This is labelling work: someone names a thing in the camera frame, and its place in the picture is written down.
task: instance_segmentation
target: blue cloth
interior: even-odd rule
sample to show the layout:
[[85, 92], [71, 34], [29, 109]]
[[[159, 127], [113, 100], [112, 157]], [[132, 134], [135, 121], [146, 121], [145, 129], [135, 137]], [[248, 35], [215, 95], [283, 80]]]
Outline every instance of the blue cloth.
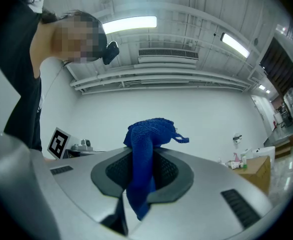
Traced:
[[137, 122], [128, 127], [124, 144], [132, 148], [133, 177], [126, 189], [127, 199], [141, 220], [148, 212], [147, 196], [156, 190], [153, 170], [153, 147], [169, 143], [171, 139], [178, 143], [188, 143], [176, 132], [174, 123], [164, 118], [154, 118]]

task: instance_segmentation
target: person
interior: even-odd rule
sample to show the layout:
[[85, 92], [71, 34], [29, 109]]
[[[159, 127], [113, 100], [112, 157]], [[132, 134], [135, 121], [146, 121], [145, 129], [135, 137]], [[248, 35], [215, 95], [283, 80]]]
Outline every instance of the person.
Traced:
[[12, 0], [0, 21], [0, 69], [20, 95], [4, 132], [42, 151], [40, 139], [42, 62], [55, 57], [67, 63], [101, 58], [107, 47], [102, 23], [75, 10], [61, 18], [34, 12], [23, 0]]

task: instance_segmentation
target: cardboard box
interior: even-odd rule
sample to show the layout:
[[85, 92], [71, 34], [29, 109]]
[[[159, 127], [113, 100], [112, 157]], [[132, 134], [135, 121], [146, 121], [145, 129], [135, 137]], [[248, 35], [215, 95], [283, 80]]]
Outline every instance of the cardboard box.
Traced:
[[246, 161], [247, 168], [237, 168], [232, 171], [239, 174], [268, 195], [271, 181], [270, 157], [268, 155], [260, 156], [247, 159]]

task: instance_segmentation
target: rectangular light fixture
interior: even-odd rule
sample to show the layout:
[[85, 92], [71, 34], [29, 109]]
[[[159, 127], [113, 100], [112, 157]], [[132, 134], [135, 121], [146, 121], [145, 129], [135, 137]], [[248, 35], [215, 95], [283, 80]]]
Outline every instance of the rectangular light fixture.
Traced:
[[228, 46], [231, 46], [233, 49], [237, 50], [240, 54], [244, 57], [249, 57], [249, 51], [245, 49], [238, 41], [234, 40], [231, 36], [227, 33], [223, 33], [221, 36], [221, 41], [226, 43]]
[[118, 32], [122, 30], [141, 29], [141, 28], [156, 28], [156, 16], [139, 16], [122, 18], [110, 21], [103, 24], [103, 29], [106, 34]]

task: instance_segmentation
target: air conditioner vent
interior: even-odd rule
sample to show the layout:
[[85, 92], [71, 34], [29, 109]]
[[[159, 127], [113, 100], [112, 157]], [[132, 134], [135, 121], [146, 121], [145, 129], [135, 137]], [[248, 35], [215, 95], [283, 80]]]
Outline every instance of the air conditioner vent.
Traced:
[[174, 56], [188, 59], [199, 59], [197, 52], [179, 49], [139, 49], [139, 56]]

